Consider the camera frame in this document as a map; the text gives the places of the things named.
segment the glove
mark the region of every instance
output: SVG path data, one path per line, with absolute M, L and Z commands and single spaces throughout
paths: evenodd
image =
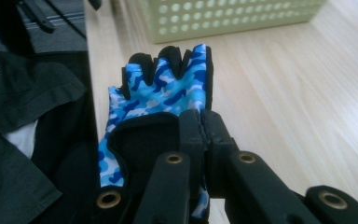
M 176 47 L 163 49 L 154 61 L 150 55 L 134 54 L 123 68 L 122 81 L 122 87 L 109 88 L 109 119 L 99 145 L 101 188 L 130 189 L 137 198 L 155 158 L 164 150 L 177 148 L 179 114 L 188 109 L 211 109 L 211 49 L 198 45 L 187 50 L 183 60 Z M 131 131 L 122 131 L 129 127 Z M 192 217 L 202 218 L 208 205 L 208 193 L 201 186 Z

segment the white basket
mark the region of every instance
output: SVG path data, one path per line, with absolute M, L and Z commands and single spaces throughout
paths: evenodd
M 138 0 L 154 43 L 309 21 L 325 0 Z

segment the wooden surface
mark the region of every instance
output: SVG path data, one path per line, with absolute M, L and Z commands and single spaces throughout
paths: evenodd
M 87 36 L 98 132 L 107 87 L 136 52 L 157 56 L 199 43 L 213 50 L 213 110 L 241 150 L 261 156 L 292 190 L 328 185 L 358 200 L 358 1 L 329 0 L 307 23 L 152 44 L 137 1 L 87 0 Z M 228 223 L 222 200 L 210 221 Z

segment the black cable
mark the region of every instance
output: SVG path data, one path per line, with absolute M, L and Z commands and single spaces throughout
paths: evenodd
M 77 27 L 74 26 L 74 24 L 69 21 L 65 15 L 62 14 L 62 12 L 50 1 L 45 0 L 45 2 L 76 32 L 78 33 L 83 39 L 87 40 L 87 37 L 79 30 Z

